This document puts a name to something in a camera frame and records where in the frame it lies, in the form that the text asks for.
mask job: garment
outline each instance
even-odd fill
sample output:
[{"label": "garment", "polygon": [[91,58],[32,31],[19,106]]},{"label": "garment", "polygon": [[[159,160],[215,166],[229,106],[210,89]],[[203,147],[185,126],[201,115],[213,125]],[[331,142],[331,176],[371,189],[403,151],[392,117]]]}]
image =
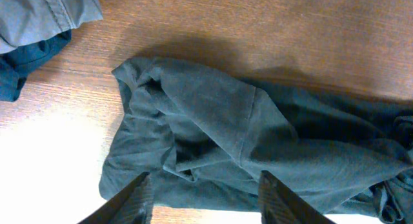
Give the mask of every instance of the garment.
[{"label": "garment", "polygon": [[99,19],[99,0],[0,0],[0,54]]},{"label": "garment", "polygon": [[0,101],[15,101],[27,76],[58,54],[71,40],[71,30],[46,41],[20,46],[0,55]]},{"label": "garment", "polygon": [[113,74],[125,116],[103,165],[105,199],[149,171],[157,205],[259,211],[267,170],[323,214],[397,223],[413,213],[391,202],[411,190],[382,186],[413,169],[412,107],[241,82],[175,59],[133,58]]}]

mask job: brown wooden surface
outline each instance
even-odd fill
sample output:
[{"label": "brown wooden surface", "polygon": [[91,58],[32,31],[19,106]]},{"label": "brown wooden surface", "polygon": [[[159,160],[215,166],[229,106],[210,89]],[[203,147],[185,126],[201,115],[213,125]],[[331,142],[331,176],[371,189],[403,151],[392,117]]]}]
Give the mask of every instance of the brown wooden surface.
[{"label": "brown wooden surface", "polygon": [[[110,71],[133,56],[177,57],[235,76],[413,101],[413,0],[100,2],[105,20],[74,30],[61,54],[29,77],[17,102],[0,103],[0,153],[9,160],[24,154],[26,166],[6,179],[36,172],[33,179],[42,181],[53,168],[61,177],[51,185],[64,187],[92,175],[87,189],[98,196],[101,163],[123,115]],[[180,210],[173,221],[183,222],[184,213],[197,215]]]}]

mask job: clothing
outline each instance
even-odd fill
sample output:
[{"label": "clothing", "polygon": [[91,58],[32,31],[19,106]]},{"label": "clothing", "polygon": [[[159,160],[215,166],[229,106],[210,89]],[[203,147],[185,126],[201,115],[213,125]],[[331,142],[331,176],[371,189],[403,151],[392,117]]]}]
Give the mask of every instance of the clothing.
[{"label": "clothing", "polygon": [[411,190],[382,186],[413,170],[412,107],[244,83],[175,59],[133,58],[113,74],[125,116],[103,165],[105,199],[149,171],[155,204],[259,211],[267,170],[324,214],[396,223],[413,213],[391,202]]},{"label": "clothing", "polygon": [[99,19],[99,0],[0,0],[0,54]]},{"label": "clothing", "polygon": [[46,41],[20,46],[0,55],[0,101],[15,101],[34,70],[58,54],[71,40],[71,30]]}]

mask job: gray cloth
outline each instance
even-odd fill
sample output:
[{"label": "gray cloth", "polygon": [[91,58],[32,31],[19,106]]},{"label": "gray cloth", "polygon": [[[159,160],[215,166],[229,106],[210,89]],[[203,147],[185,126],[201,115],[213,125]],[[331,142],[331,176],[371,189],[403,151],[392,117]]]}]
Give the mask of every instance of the gray cloth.
[{"label": "gray cloth", "polygon": [[412,107],[247,84],[175,59],[134,58],[113,74],[125,116],[103,165],[105,199],[149,171],[158,205],[258,211],[267,170],[324,214],[404,215],[381,184],[413,168]]},{"label": "gray cloth", "polygon": [[99,0],[0,0],[0,54],[98,19]]}]

